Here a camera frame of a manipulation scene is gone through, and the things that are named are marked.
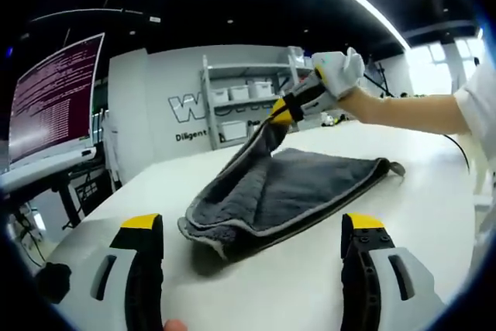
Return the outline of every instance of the monitor screen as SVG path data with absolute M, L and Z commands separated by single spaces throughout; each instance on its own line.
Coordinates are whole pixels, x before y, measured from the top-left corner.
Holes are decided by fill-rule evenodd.
M 11 164 L 58 144 L 91 139 L 91 95 L 103 36 L 57 51 L 17 81 L 9 129 Z

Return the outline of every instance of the gray towel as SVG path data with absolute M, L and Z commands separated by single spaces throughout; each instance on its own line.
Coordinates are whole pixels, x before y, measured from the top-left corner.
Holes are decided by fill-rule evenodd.
M 190 240 L 227 260 L 245 257 L 316 224 L 363 194 L 399 164 L 279 146 L 286 127 L 265 122 L 177 221 Z

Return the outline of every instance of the desk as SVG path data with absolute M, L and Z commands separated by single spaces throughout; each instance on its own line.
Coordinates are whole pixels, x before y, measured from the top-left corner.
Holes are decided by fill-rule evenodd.
M 97 245 L 108 246 L 132 216 L 164 216 L 162 316 L 197 331 L 339 329 L 343 297 L 341 215 L 375 215 L 397 247 L 407 247 L 436 279 L 448 302 L 467 276 L 474 245 L 474 207 L 467 166 L 448 139 L 346 122 L 293 133 L 294 147 L 344 157 L 387 157 L 405 166 L 311 229 L 213 275 L 195 270 L 192 243 L 176 220 L 239 149 L 233 147 L 148 167 L 87 217 L 50 260 L 76 266 Z

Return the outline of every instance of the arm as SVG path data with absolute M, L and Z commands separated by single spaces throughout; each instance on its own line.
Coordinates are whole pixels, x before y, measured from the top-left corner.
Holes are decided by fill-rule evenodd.
M 339 107 L 364 123 L 428 133 L 469 132 L 453 95 L 381 99 L 356 88 L 339 101 Z

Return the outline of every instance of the white glove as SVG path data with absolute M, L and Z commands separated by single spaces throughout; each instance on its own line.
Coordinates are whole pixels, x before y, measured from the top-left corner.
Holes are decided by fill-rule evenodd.
M 351 47 L 346 56 L 342 52 L 315 53 L 312 62 L 319 79 L 336 101 L 357 86 L 365 71 L 362 57 Z

